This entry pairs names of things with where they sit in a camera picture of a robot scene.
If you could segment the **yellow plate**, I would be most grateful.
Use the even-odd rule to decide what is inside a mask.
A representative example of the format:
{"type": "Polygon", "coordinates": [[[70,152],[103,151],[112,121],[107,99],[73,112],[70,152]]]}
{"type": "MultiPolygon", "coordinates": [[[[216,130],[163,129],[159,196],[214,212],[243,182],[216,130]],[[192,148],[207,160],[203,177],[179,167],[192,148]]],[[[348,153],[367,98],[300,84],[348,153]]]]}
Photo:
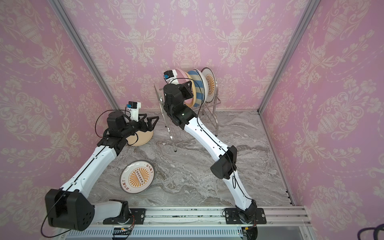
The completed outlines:
{"type": "Polygon", "coordinates": [[[196,103],[196,100],[197,100],[195,82],[192,79],[190,74],[188,74],[187,72],[185,72],[185,74],[186,74],[186,78],[187,78],[186,82],[191,82],[191,89],[192,89],[192,94],[193,94],[192,100],[185,100],[185,104],[188,107],[193,108],[195,103],[196,103]]]}

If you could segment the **pink plate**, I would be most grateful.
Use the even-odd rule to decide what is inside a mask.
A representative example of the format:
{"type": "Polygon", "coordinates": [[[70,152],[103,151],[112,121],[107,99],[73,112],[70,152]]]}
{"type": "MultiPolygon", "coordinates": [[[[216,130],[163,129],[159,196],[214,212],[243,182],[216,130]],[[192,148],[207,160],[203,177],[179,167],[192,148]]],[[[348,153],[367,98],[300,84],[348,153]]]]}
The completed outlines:
{"type": "MultiPolygon", "coordinates": [[[[183,83],[186,83],[188,81],[191,81],[191,76],[184,72],[183,70],[180,70],[180,69],[176,69],[176,73],[177,73],[177,76],[176,76],[176,80],[173,81],[173,84],[183,84],[183,83]]],[[[192,97],[191,99],[188,99],[188,100],[185,100],[185,104],[192,108],[193,107],[193,103],[195,102],[194,100],[194,97],[192,97]]]]}

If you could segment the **blue white striped plate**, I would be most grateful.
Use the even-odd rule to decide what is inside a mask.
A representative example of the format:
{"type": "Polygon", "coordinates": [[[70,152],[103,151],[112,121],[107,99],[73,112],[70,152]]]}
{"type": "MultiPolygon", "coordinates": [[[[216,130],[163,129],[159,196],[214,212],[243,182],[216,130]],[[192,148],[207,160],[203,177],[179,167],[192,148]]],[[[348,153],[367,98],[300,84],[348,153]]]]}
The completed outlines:
{"type": "Polygon", "coordinates": [[[195,70],[188,71],[188,74],[191,76],[191,79],[194,81],[194,85],[196,89],[196,92],[195,92],[196,101],[193,105],[193,108],[198,108],[203,103],[203,100],[205,97],[203,81],[199,73],[196,72],[195,70]]]}

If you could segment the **cream plate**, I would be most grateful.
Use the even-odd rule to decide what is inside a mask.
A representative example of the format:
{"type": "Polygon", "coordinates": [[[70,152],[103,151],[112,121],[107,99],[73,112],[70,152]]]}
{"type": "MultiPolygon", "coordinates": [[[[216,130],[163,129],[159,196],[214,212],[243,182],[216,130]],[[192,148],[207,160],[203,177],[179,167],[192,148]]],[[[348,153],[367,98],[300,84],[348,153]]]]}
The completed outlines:
{"type": "Polygon", "coordinates": [[[129,136],[127,138],[128,145],[129,146],[142,146],[146,143],[148,143],[154,135],[154,131],[138,131],[133,136],[129,136]]]}

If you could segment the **black white floral plate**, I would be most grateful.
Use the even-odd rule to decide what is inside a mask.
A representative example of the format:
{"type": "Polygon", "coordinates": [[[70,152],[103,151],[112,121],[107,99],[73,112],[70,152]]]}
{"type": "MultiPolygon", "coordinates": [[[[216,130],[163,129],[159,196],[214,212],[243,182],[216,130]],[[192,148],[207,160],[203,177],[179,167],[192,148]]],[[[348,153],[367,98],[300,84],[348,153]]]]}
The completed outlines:
{"type": "Polygon", "coordinates": [[[208,81],[206,79],[206,77],[203,75],[203,73],[197,69],[195,69],[195,71],[197,71],[197,73],[199,74],[200,78],[202,79],[202,83],[203,83],[203,87],[204,87],[204,99],[203,99],[203,104],[205,104],[207,102],[207,97],[208,97],[208,93],[209,93],[209,84],[208,84],[208,81]]]}

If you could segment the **orange sunburst plate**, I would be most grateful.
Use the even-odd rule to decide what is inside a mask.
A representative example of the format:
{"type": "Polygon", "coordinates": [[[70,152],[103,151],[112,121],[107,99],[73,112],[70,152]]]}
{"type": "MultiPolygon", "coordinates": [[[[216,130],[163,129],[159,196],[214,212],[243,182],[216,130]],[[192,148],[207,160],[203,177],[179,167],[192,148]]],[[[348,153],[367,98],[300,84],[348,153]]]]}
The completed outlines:
{"type": "Polygon", "coordinates": [[[139,194],[151,186],[154,178],[155,169],[150,162],[135,161],[122,171],[120,186],[128,194],[139,194]]]}
{"type": "Polygon", "coordinates": [[[211,103],[217,96],[218,91],[216,77],[213,71],[208,67],[202,69],[202,74],[204,75],[207,81],[206,89],[208,91],[208,94],[206,95],[206,103],[211,103]]]}

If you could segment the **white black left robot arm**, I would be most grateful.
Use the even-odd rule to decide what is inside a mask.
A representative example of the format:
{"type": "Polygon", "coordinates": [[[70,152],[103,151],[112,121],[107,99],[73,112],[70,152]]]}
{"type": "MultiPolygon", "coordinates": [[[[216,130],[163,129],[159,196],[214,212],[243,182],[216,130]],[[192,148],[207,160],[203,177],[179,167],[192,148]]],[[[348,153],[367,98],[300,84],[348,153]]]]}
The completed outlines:
{"type": "Polygon", "coordinates": [[[107,124],[92,155],[75,175],[59,189],[51,189],[45,196],[47,215],[44,223],[51,227],[84,231],[91,224],[102,221],[126,224],[134,219],[127,201],[109,200],[92,204],[88,196],[106,167],[128,145],[127,138],[137,132],[154,130],[158,116],[140,114],[133,120],[123,111],[110,111],[107,124]]]}

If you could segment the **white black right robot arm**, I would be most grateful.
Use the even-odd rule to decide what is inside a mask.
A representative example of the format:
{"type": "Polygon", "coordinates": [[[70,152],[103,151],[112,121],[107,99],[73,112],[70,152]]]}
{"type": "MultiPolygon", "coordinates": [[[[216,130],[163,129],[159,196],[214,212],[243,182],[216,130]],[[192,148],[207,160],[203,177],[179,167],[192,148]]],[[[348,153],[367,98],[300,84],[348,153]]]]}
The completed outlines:
{"type": "Polygon", "coordinates": [[[257,203],[240,180],[236,166],[237,148],[220,141],[185,104],[185,100],[192,98],[190,84],[166,84],[163,93],[164,110],[173,124],[194,137],[211,155],[214,160],[211,172],[228,187],[239,211],[239,218],[246,224],[255,223],[257,203]]]}

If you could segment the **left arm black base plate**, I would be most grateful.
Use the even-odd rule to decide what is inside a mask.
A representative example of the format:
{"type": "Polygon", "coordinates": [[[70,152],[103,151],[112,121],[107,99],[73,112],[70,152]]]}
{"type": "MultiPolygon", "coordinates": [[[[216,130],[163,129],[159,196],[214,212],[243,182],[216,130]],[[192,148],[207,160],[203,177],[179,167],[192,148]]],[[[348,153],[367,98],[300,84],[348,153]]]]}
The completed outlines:
{"type": "Polygon", "coordinates": [[[133,208],[123,211],[122,215],[103,220],[104,225],[143,225],[146,216],[146,209],[133,208]]]}

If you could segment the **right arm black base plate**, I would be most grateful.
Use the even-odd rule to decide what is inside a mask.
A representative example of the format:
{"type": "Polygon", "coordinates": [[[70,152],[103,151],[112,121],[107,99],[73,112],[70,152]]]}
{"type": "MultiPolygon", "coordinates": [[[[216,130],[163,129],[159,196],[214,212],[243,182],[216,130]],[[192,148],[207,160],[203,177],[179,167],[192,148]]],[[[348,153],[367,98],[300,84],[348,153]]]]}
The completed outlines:
{"type": "Polygon", "coordinates": [[[226,220],[226,224],[227,225],[240,225],[240,224],[263,225],[267,223],[264,209],[257,208],[256,215],[252,218],[252,220],[249,223],[247,223],[245,220],[242,220],[240,218],[239,212],[240,211],[237,208],[225,208],[222,212],[222,215],[226,220]]]}

